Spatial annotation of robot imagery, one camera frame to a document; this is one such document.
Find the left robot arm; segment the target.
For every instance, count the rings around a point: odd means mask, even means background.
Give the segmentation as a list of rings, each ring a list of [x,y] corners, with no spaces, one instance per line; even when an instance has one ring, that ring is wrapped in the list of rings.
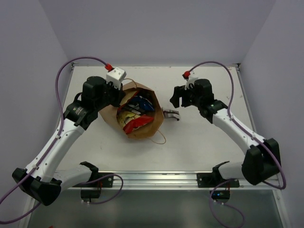
[[[67,171],[57,168],[74,142],[98,117],[98,112],[109,105],[118,107],[124,95],[121,79],[90,76],[83,83],[82,92],[66,107],[63,120],[38,156],[26,168],[13,172],[12,177],[20,189],[49,206],[70,187],[96,185],[98,168],[89,162],[81,162]]]

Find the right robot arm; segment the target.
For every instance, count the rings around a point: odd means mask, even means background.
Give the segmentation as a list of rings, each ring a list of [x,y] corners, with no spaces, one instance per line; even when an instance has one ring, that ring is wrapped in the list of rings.
[[[240,123],[228,112],[227,105],[215,99],[209,80],[195,79],[176,86],[170,102],[175,108],[197,107],[203,118],[225,132],[244,153],[242,162],[225,161],[213,167],[211,180],[214,185],[223,186],[229,179],[245,179],[258,185],[279,173],[278,142],[273,138],[267,140]]]

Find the brown paper bag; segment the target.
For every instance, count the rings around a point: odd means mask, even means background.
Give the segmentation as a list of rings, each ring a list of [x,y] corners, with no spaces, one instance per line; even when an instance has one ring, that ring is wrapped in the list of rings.
[[[132,79],[123,85],[125,96],[118,107],[107,106],[99,113],[103,120],[130,139],[152,139],[164,121],[155,92]]]

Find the brown chocolate bar wrapper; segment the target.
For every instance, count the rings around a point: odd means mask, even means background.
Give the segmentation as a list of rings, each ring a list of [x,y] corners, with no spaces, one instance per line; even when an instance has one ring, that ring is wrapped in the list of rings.
[[[165,119],[175,119],[179,121],[181,118],[179,111],[162,108],[162,113]]]

